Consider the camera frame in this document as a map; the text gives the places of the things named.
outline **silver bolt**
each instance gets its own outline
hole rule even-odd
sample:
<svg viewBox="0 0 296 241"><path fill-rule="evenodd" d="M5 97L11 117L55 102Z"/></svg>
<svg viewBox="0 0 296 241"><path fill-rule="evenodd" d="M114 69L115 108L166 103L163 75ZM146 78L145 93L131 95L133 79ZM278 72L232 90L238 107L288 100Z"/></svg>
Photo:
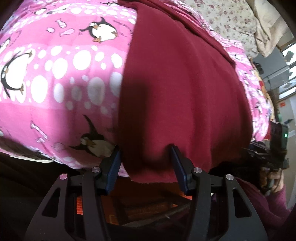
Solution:
<svg viewBox="0 0 296 241"><path fill-rule="evenodd" d="M201 172L202 172L202 169L199 168L199 167L195 167L195 168L193 168L193 171L194 171L195 173L201 173Z"/></svg>
<svg viewBox="0 0 296 241"><path fill-rule="evenodd" d="M59 176L59 178L60 178L61 180L65 180L67 177L68 177L68 175L67 175L66 173L63 173L63 174L61 174L61 175Z"/></svg>
<svg viewBox="0 0 296 241"><path fill-rule="evenodd" d="M97 173L97 172L99 172L101 169L99 168L99 167L93 167L92 168L92 172L94 172L94 173Z"/></svg>
<svg viewBox="0 0 296 241"><path fill-rule="evenodd" d="M230 181L233 180L233 176L232 176L231 174L227 174L227 175L226 175L226 178L227 178L228 180L230 180Z"/></svg>

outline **maroon fabric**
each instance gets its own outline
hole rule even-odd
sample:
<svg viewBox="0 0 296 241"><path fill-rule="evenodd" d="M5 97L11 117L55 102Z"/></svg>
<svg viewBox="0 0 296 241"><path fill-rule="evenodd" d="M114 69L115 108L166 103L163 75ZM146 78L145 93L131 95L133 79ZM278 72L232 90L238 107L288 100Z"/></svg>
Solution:
<svg viewBox="0 0 296 241"><path fill-rule="evenodd" d="M118 2L138 14L119 106L118 143L131 179L176 181L169 144L205 171L239 157L252 118L222 46L158 0Z"/></svg>
<svg viewBox="0 0 296 241"><path fill-rule="evenodd" d="M272 237L277 230L285 223L290 214L286 205L286 187L268 197L251 183L236 178L256 212L258 213L269 237Z"/></svg>

